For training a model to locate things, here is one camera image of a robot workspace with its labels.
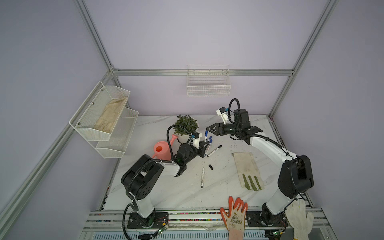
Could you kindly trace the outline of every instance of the gardening glove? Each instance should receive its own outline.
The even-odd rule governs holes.
[[[243,188],[253,191],[264,189],[263,180],[251,152],[232,153],[239,175],[240,185]]]
[[[312,230],[313,213],[308,212],[305,216],[305,202],[303,199],[294,200],[285,210],[285,215],[294,228],[295,240],[309,240],[308,234]]]
[[[245,213],[247,212],[248,204],[244,203],[239,197],[233,202],[233,197],[230,196],[228,205],[229,215],[227,215],[224,208],[220,208],[220,214],[229,231],[228,240],[242,240],[245,227]]]

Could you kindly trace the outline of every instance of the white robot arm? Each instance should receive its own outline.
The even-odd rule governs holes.
[[[237,102],[237,109],[233,111],[235,120],[230,118],[231,104]],[[261,223],[265,226],[271,226],[278,221],[284,209],[295,199],[295,197],[304,193],[313,187],[313,175],[310,159],[283,148],[280,144],[269,139],[263,131],[250,125],[248,112],[240,109],[240,103],[236,98],[232,99],[229,107],[217,110],[223,123],[215,123],[207,130],[215,135],[232,135],[237,139],[244,140],[247,144],[262,151],[270,158],[280,169],[278,179],[278,189],[272,198],[263,204],[261,213]]]

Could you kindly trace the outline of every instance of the white marble tabletop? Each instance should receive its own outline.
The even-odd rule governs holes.
[[[221,122],[215,116],[191,116],[199,123],[199,132],[205,133],[206,127]],[[124,210],[130,199],[125,195],[120,180],[123,174],[143,155],[153,155],[153,146],[159,141],[166,141],[166,131],[177,120],[176,116],[139,116],[129,142],[126,154],[121,158],[116,175],[106,199],[105,210]],[[257,126],[273,140],[276,137],[266,115],[250,115],[251,125]],[[220,148],[211,157],[197,156],[187,164],[187,169],[179,177],[160,176],[150,197],[158,210],[202,210],[228,207],[228,197],[240,197],[249,208],[260,208],[277,190],[280,169],[261,151],[246,144],[234,141],[229,135],[212,136],[211,150]],[[176,153],[180,144],[175,141],[172,149]],[[265,189],[249,191],[240,186],[233,152],[252,152],[258,166]],[[204,188],[201,188],[202,168],[205,169]]]

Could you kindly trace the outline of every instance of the pink watering can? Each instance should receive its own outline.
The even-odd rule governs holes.
[[[172,139],[170,141],[171,146],[176,138],[177,136],[172,134]],[[161,141],[156,143],[153,147],[153,151],[155,154],[153,154],[152,158],[157,157],[157,159],[170,160],[170,150],[167,142]]]

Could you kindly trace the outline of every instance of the orange rubber-coated glove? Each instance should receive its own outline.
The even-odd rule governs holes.
[[[245,228],[245,213],[247,212],[248,204],[244,203],[239,197],[233,202],[233,197],[230,196],[228,205],[229,215],[227,215],[224,208],[220,208],[220,214],[229,231],[229,240],[242,240]]]

